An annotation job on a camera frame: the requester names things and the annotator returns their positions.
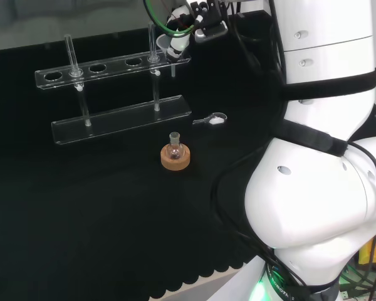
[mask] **black cloth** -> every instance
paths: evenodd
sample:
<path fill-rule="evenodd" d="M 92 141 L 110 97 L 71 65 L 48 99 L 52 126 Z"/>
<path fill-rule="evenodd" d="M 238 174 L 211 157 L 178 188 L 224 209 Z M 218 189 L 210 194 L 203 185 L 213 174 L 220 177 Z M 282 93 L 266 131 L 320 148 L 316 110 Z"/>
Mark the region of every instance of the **black cloth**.
<path fill-rule="evenodd" d="M 80 62 L 148 48 L 147 29 L 75 40 Z M 260 47 L 259 59 L 268 53 Z M 67 65 L 64 43 L 0 51 L 0 301 L 148 300 L 252 259 L 209 212 L 212 180 L 259 147 L 278 106 L 239 54 L 226 37 L 192 48 L 175 80 L 162 70 L 160 96 L 185 96 L 189 118 L 58 146 L 51 122 L 80 115 L 75 90 L 39 90 L 34 71 Z M 149 101 L 151 88 L 148 73 L 88 82 L 90 112 Z M 192 126 L 212 112 L 228 123 Z M 172 131 L 192 153 L 182 172 L 160 164 Z M 255 162 L 221 187 L 238 221 Z"/>

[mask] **green light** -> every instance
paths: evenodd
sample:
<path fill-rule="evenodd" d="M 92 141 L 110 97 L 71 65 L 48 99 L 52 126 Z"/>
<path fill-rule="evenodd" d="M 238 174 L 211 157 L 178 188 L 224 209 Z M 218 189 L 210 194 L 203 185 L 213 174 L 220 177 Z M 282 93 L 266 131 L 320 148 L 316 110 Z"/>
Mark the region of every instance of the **green light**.
<path fill-rule="evenodd" d="M 267 299 L 263 283 L 262 281 L 259 281 L 253 289 L 249 301 L 267 301 Z"/>

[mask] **green cable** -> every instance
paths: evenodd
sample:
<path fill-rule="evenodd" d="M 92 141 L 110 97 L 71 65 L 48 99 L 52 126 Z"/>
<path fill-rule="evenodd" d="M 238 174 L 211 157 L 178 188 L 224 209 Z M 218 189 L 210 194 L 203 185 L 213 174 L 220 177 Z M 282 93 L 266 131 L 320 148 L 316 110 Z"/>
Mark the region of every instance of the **green cable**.
<path fill-rule="evenodd" d="M 171 30 L 169 29 L 168 27 L 164 26 L 160 21 L 159 19 L 157 19 L 155 13 L 154 13 L 154 10 L 152 8 L 152 3 L 150 2 L 150 0 L 145 0 L 147 6 L 148 6 L 148 9 L 150 11 L 150 14 L 152 15 L 152 17 L 155 19 L 156 21 L 156 25 L 161 27 L 162 29 L 164 29 L 165 31 L 167 31 L 168 33 L 171 33 L 171 34 L 184 34 L 184 33 L 188 33 L 190 31 L 192 31 L 192 29 L 194 28 L 194 25 L 192 25 L 190 28 L 188 29 L 185 29 L 183 31 L 174 31 L 174 30 Z"/>

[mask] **yellow object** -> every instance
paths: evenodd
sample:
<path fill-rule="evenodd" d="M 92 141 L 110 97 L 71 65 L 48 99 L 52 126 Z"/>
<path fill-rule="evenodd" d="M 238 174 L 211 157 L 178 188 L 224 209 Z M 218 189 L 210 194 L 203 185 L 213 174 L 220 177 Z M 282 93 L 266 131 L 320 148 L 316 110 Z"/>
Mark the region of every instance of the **yellow object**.
<path fill-rule="evenodd" d="M 359 250 L 359 261 L 358 261 L 358 263 L 360 265 L 367 265 L 369 263 L 370 251 L 372 250 L 372 243 L 373 243 L 373 239 L 368 241 L 366 243 L 366 245 L 364 245 Z M 376 263 L 376 246 L 375 246 L 375 253 L 373 254 L 373 263 Z"/>

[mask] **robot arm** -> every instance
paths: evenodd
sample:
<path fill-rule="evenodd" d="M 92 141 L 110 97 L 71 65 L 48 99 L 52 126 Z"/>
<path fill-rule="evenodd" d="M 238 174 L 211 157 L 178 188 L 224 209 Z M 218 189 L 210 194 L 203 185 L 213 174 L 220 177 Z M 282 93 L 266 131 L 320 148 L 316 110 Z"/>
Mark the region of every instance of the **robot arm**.
<path fill-rule="evenodd" d="M 218 0 L 186 0 L 186 4 L 173 10 L 167 20 L 167 27 L 181 31 L 194 25 L 192 33 L 196 43 L 204 43 L 227 33 L 227 26 L 222 20 Z M 171 39 L 167 58 L 177 62 L 182 52 L 189 46 L 190 36 Z"/>

